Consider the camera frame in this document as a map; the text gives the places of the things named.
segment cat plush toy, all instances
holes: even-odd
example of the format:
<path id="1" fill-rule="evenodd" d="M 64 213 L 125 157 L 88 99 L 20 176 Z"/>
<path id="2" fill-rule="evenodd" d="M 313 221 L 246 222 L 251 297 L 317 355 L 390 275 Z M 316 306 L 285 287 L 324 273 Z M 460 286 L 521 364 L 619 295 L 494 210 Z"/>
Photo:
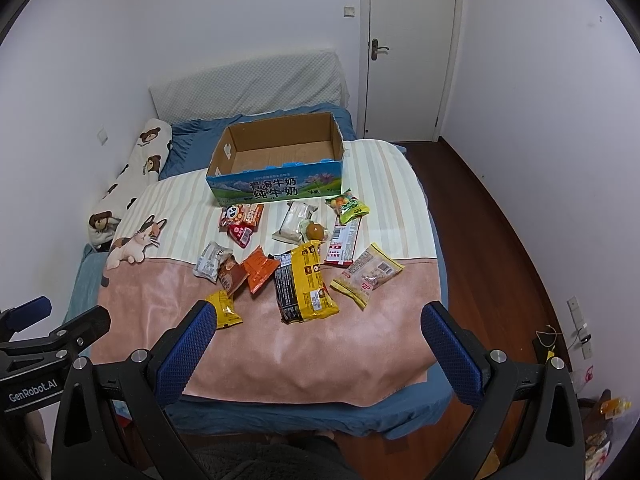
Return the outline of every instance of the cat plush toy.
<path id="1" fill-rule="evenodd" d="M 127 260 L 130 264 L 140 263 L 145 259 L 145 247 L 153 244 L 158 247 L 160 231 L 166 224 L 166 218 L 156 222 L 155 215 L 145 220 L 136 234 L 131 238 L 118 238 L 111 245 L 105 269 L 115 269 L 120 262 Z"/>

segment white snack package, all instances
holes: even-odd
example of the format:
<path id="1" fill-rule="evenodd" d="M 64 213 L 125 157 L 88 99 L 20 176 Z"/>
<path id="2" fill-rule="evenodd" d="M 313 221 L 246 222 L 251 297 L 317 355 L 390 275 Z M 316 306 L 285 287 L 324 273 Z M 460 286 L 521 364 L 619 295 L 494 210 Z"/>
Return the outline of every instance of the white snack package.
<path id="1" fill-rule="evenodd" d="M 302 232 L 300 232 L 300 222 L 311 220 L 311 215 L 318 209 L 316 206 L 305 202 L 287 202 L 289 210 L 284 215 L 284 220 L 280 229 L 271 235 L 271 238 L 286 244 L 301 244 Z"/>
<path id="2" fill-rule="evenodd" d="M 215 242 L 209 242 L 193 267 L 193 275 L 199 278 L 207 278 L 215 283 L 218 279 L 220 265 L 233 254 L 231 249 L 219 246 Z"/>
<path id="3" fill-rule="evenodd" d="M 347 222 L 346 225 L 341 225 L 340 219 L 335 219 L 334 233 L 329 241 L 329 249 L 324 259 L 326 264 L 349 267 L 353 263 L 356 238 L 361 221 L 362 218 L 358 217 Z"/>

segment screw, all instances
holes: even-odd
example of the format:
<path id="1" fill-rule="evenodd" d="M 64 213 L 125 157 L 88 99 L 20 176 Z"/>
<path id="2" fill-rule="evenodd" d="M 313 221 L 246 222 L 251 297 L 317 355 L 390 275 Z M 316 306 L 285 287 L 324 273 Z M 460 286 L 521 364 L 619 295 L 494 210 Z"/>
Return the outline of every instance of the screw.
<path id="1" fill-rule="evenodd" d="M 491 350 L 489 354 L 491 359 L 493 359 L 497 363 L 503 363 L 507 360 L 507 354 L 505 354 L 502 350 Z"/>
<path id="2" fill-rule="evenodd" d="M 131 360 L 135 363 L 141 363 L 146 359 L 147 355 L 148 353 L 146 352 L 146 350 L 134 350 L 133 354 L 131 354 Z"/>
<path id="3" fill-rule="evenodd" d="M 86 357 L 79 357 L 74 361 L 74 368 L 76 370 L 82 370 L 86 366 Z"/>
<path id="4" fill-rule="evenodd" d="M 552 357 L 551 365 L 556 370 L 562 370 L 564 368 L 564 361 L 562 361 L 562 359 L 559 357 Z"/>

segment wooden floor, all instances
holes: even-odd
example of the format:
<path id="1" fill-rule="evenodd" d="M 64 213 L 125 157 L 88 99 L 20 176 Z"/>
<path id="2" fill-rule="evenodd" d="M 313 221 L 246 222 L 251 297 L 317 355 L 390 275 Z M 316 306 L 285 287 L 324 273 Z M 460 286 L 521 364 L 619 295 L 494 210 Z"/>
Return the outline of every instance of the wooden floor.
<path id="1" fill-rule="evenodd" d="M 449 311 L 489 349 L 536 362 L 535 330 L 558 321 L 539 277 L 500 209 L 451 147 L 412 142 L 407 159 L 424 186 L 449 279 Z M 502 457 L 520 415 L 514 403 L 495 449 Z M 461 431 L 470 408 L 454 399 L 434 426 L 386 441 L 377 434 L 337 436 L 365 480 L 422 479 Z"/>

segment striped blanket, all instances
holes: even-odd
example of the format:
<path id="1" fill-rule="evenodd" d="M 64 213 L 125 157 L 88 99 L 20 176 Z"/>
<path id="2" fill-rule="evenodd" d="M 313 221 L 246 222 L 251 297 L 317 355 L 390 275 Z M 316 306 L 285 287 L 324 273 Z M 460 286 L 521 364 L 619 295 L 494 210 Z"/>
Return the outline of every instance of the striped blanket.
<path id="1" fill-rule="evenodd" d="M 425 197 L 415 173 L 393 145 L 372 139 L 345 142 L 343 189 L 350 188 L 371 213 L 363 218 L 356 256 L 370 243 L 406 265 L 372 296 L 365 311 L 331 291 L 340 314 L 286 326 L 280 322 L 273 283 L 256 296 L 241 289 L 234 298 L 244 323 L 216 334 L 186 393 L 253 402 L 349 402 L 367 406 L 425 378 L 434 357 L 420 334 L 421 307 L 440 299 L 435 244 Z M 293 246 L 271 238 L 287 203 L 264 207 L 249 245 L 235 245 L 218 222 L 221 208 L 205 180 L 206 170 L 153 184 L 134 203 L 115 238 L 131 237 L 151 215 L 166 219 L 142 263 L 106 270 L 98 303 L 111 314 L 111 331 L 92 349 L 94 362 L 125 358 L 150 348 L 175 326 L 197 299 L 219 286 L 191 269 L 209 241 L 233 248 L 244 260 L 257 246 L 279 254 Z M 331 228 L 335 213 L 324 198 L 314 221 Z M 339 269 L 322 269 L 325 282 Z"/>

